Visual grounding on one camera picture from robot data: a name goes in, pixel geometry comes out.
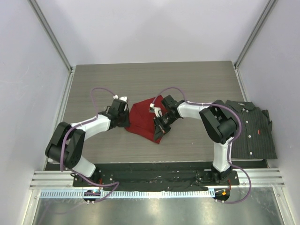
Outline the red cloth napkin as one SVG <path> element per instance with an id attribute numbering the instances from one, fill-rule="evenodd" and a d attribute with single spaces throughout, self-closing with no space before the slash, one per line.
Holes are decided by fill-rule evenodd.
<path id="1" fill-rule="evenodd" d="M 161 138 L 154 140 L 155 128 L 153 118 L 155 114 L 150 112 L 150 104 L 153 100 L 154 97 L 133 104 L 129 112 L 130 126 L 126 127 L 125 130 L 159 144 Z"/>

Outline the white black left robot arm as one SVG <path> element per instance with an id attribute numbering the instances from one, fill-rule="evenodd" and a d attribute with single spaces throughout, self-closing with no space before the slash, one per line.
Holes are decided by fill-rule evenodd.
<path id="1" fill-rule="evenodd" d="M 45 149 L 45 155 L 59 162 L 61 169 L 68 168 L 83 176 L 83 181 L 89 187 L 95 187 L 100 183 L 101 172 L 82 156 L 84 142 L 115 127 L 128 126 L 128 98 L 115 97 L 111 106 L 91 119 L 72 124 L 59 123 Z"/>

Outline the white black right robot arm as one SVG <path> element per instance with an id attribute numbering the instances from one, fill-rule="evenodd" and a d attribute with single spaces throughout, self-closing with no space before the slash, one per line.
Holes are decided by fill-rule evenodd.
<path id="1" fill-rule="evenodd" d="M 192 118 L 201 120 L 209 138 L 213 141 L 214 159 L 208 179 L 199 177 L 200 182 L 223 185 L 232 171 L 231 147 L 233 140 L 240 135 L 241 121 L 237 114 L 226 107 L 221 100 L 213 103 L 195 103 L 187 100 L 176 101 L 168 95 L 163 98 L 163 113 L 155 103 L 150 104 L 150 112 L 155 114 L 154 140 L 162 138 L 171 130 L 178 119 Z"/>

